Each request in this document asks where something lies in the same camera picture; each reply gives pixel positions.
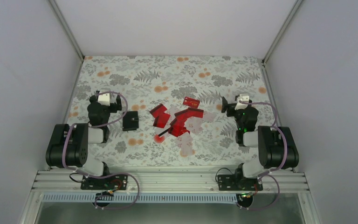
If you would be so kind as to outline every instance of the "leaf pattern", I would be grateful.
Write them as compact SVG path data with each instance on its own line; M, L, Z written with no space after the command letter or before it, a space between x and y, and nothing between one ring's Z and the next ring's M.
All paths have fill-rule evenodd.
M257 148L239 147L234 118L220 112L221 97L229 103L248 94L255 102L269 102L259 64L252 57L231 56L87 56L75 88L68 124L89 121L90 96L102 88L120 92L129 110L138 110L139 129L123 132L122 122L109 125L107 143L90 144L89 154L110 166L206 166L239 164L257 159ZM202 130L191 133L193 155L183 157L176 138L154 141L158 129L149 113L159 104L167 109L186 109L184 97L200 100L207 113ZM268 106L258 105L258 125L271 125L274 116ZM110 121L121 112L112 113Z
M235 138L236 131L237 131L237 125L228 123L224 125L223 130L220 132L220 134L230 138Z
M137 74L137 76L134 78L134 80L136 81L140 81L140 82L150 82L151 80L160 77L160 75L158 75L158 73L154 70L154 71L141 71L140 73Z
M112 74L109 78L111 79L111 81L109 82L109 84L111 85L126 85L130 83L129 78L121 76L119 74Z
M215 86L229 86L233 84L231 79L222 76L212 76L212 80L214 80L213 84Z
M193 77L195 72L197 71L197 69L194 67L194 66L191 66L191 65L185 65L182 69L182 71L180 71L180 73L182 75L185 75L185 74L189 74L190 77Z
M215 103L216 101L221 101L221 95L216 90L215 91L209 90L200 93L197 99L200 100L202 103L211 104L211 103Z
M194 86L186 86L186 87L180 87L177 90L173 90L171 92L171 96L178 99L184 99L185 97L195 98L194 93L196 92L197 89Z
M241 82L241 83L254 83L255 81L259 80L259 76L257 74L255 74L254 72L250 73L250 72L246 72L247 74L245 74L244 72L241 72L238 77L235 79L237 82Z
M115 146L115 150L117 150L118 153L124 153L126 149L127 146L125 145L124 141L118 142L117 145Z

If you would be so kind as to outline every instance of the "red circle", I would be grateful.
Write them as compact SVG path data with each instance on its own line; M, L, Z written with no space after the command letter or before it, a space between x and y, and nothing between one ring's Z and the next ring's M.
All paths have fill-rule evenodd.
M163 141L165 140L165 137L164 136L159 136L158 134L156 134L155 136L154 136L154 141L156 142L156 143L162 143Z

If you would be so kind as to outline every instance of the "red acrylic piece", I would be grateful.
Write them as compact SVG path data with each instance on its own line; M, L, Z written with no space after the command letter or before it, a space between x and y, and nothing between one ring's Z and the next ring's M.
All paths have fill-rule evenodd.
M166 110L167 108L164 105L160 104L149 112L152 114L154 118L157 118L160 114L164 113Z
M185 99L183 100L183 105L198 108L198 106L200 105L200 101L190 97L185 97Z
M174 128L183 128L185 126L186 120L178 120L175 118L173 121L171 121L170 125Z
M167 113L162 113L154 120L153 126L164 128L169 120L170 115Z
M190 117L196 117L196 118L203 118L204 117L204 110L191 108L191 107L189 107L187 110L188 110L187 113L189 113L189 115L191 115Z
M185 109L185 110L175 113L175 119L177 119L177 120L186 120L189 117L190 116L188 114L188 109Z
M181 135L183 135L184 133L186 132L189 132L185 127L182 127L182 128L175 128L175 127L171 127L169 130L168 130L168 133L175 136L175 137L179 137Z

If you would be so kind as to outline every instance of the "glass panel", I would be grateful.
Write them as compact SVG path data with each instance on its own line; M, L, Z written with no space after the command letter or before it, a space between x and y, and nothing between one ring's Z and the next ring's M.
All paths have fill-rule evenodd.
M274 194L255 196L252 207L271 203ZM109 206L123 206L112 203ZM91 203L42 203L39 224L303 224L297 194L281 194L278 202L263 211L239 210L232 204L138 203L124 210L95 209Z

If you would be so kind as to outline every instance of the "vent grille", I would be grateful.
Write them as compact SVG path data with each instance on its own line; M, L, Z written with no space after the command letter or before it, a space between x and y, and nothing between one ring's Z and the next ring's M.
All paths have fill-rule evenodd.
M104 196L99 202L131 203L134 193L115 193L114 197ZM95 193L83 192L48 192L43 196L44 202L94 202ZM235 203L235 194L157 194L141 193L137 203Z

